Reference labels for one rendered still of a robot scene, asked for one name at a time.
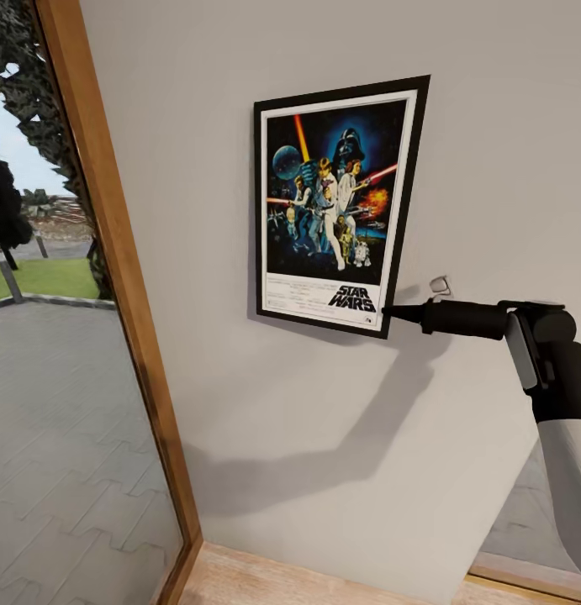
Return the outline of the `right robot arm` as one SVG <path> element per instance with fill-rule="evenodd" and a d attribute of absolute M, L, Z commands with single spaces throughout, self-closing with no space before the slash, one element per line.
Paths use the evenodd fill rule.
<path fill-rule="evenodd" d="M 447 332 L 501 341 L 504 336 L 541 438 L 554 519 L 563 547 L 581 571 L 581 344 L 565 305 L 543 301 L 459 302 L 448 275 L 430 282 L 437 293 L 421 306 L 381 313 Z"/>

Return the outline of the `poster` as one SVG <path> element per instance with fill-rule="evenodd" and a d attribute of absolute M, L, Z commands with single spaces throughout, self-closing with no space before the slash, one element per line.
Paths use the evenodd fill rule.
<path fill-rule="evenodd" d="M 430 79 L 254 102 L 257 315 L 388 339 Z"/>

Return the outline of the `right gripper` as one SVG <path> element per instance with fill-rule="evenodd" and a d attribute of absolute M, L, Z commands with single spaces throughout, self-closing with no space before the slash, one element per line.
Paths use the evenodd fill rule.
<path fill-rule="evenodd" d="M 424 334 L 432 335 L 435 331 L 472 337 L 477 323 L 478 304 L 457 300 L 433 302 L 433 298 L 429 298 L 421 306 L 383 308 L 381 313 L 421 324 Z"/>

